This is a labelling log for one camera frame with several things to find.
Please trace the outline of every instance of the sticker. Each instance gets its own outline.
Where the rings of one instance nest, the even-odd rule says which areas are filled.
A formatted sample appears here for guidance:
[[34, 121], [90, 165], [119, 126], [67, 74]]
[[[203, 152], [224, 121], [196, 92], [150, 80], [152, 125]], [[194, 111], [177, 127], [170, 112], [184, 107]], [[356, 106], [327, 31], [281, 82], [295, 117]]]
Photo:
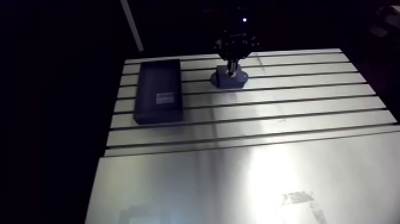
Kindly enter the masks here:
[[155, 96], [156, 104], [171, 104], [173, 102], [175, 102], [173, 92], [165, 92]]

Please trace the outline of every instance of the blue object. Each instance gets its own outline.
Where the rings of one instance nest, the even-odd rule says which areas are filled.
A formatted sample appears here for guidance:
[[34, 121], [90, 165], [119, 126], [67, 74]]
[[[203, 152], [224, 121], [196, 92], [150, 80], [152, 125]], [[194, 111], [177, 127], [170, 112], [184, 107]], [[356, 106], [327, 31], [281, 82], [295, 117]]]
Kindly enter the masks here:
[[217, 66], [217, 71], [211, 75], [211, 83], [219, 89], [241, 89], [249, 79], [247, 73], [237, 65], [236, 74], [229, 76], [227, 66]]
[[133, 118], [139, 125], [183, 120], [179, 60], [141, 64]]

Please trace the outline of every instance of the robotic arm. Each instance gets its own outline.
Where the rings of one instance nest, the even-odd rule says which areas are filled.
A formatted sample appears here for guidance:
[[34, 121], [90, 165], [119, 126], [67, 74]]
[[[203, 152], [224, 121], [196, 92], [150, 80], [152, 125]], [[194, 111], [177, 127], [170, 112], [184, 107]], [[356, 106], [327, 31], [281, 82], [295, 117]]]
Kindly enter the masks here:
[[248, 75], [240, 68], [239, 60], [246, 58], [260, 44], [248, 23], [247, 18], [234, 16], [215, 43], [214, 49], [227, 61], [227, 66], [217, 66], [216, 73], [211, 76], [211, 82], [217, 88], [242, 88], [248, 80]]

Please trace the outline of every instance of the aluminum surface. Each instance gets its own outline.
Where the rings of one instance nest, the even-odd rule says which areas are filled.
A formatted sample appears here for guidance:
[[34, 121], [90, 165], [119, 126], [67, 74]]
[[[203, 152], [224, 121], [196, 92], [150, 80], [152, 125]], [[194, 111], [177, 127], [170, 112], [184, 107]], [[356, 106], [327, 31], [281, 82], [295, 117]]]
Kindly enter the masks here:
[[[297, 76], [300, 74], [346, 73], [357, 71], [351, 63], [244, 67], [242, 70], [245, 71], [249, 77]], [[209, 80], [213, 73], [215, 73], [215, 69], [182, 71], [182, 81]], [[137, 85], [138, 75], [130, 74], [122, 76], [120, 84], [122, 86]]]
[[[181, 59], [185, 119], [138, 126], [132, 119], [138, 63], [172, 58]], [[208, 80], [225, 64], [215, 54], [126, 63], [107, 144], [119, 155], [380, 133], [395, 122], [339, 49], [254, 52], [242, 61], [249, 82], [223, 91]]]
[[400, 134], [101, 158], [86, 224], [400, 219]]
[[[276, 66], [279, 64], [301, 64], [301, 63], [332, 63], [349, 61], [344, 54], [317, 54], [317, 55], [285, 55], [285, 56], [259, 56], [248, 57], [240, 61], [242, 67], [252, 66]], [[226, 65], [221, 58], [181, 61], [182, 70], [214, 69], [216, 66]], [[123, 74], [139, 73], [140, 64], [126, 64]]]
[[[364, 83], [365, 79], [359, 73], [318, 74], [291, 77], [268, 77], [249, 79], [243, 89], [232, 91], [243, 91], [251, 89], [274, 89], [292, 88], [302, 86], [318, 85], [340, 85], [347, 83]], [[183, 94], [205, 94], [209, 92], [223, 92], [227, 90], [217, 89], [210, 81], [185, 82], [182, 83]], [[118, 98], [130, 98], [136, 96], [136, 86], [120, 87]]]
[[104, 156], [124, 156], [124, 155], [141, 155], [154, 153], [170, 153], [193, 150], [209, 150], [217, 148], [245, 147], [256, 145], [267, 145], [286, 142], [299, 142], [309, 140], [321, 140], [332, 138], [343, 138], [346, 136], [363, 136], [377, 133], [400, 132], [398, 125], [381, 125], [370, 127], [355, 127], [339, 130], [322, 130], [309, 133], [294, 133], [287, 135], [252, 137], [245, 139], [233, 139], [225, 141], [208, 141], [189, 144], [168, 144], [168, 145], [147, 145], [135, 147], [117, 147], [106, 150]]
[[243, 138], [257, 135], [273, 135], [344, 127], [382, 125], [395, 122], [396, 120], [390, 112], [380, 110], [282, 119], [226, 122], [208, 125], [112, 130], [108, 135], [107, 145], [162, 144], [223, 138]]
[[[368, 84], [185, 95], [185, 108], [374, 95]], [[119, 99], [114, 112], [132, 112], [135, 99]]]
[[[373, 110], [385, 108], [379, 97], [326, 99], [319, 101], [286, 102], [278, 104], [241, 105], [234, 107], [213, 107], [188, 109], [183, 112], [181, 123], [222, 122], [238, 119], [263, 119], [317, 113]], [[111, 128], [146, 127], [139, 126], [133, 113], [116, 114], [112, 117]]]

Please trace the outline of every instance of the dark background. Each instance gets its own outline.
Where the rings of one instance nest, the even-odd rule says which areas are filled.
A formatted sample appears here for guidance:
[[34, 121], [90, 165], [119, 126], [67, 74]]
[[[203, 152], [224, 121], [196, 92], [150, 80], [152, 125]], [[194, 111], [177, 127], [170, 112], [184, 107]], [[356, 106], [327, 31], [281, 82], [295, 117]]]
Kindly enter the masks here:
[[[389, 42], [366, 32], [387, 1], [230, 1], [257, 25], [262, 51], [342, 48], [399, 119]], [[213, 53], [226, 1], [130, 0], [145, 57]], [[118, 83], [137, 58], [119, 0], [18, 3], [18, 105], [13, 126], [15, 220], [84, 223]]]

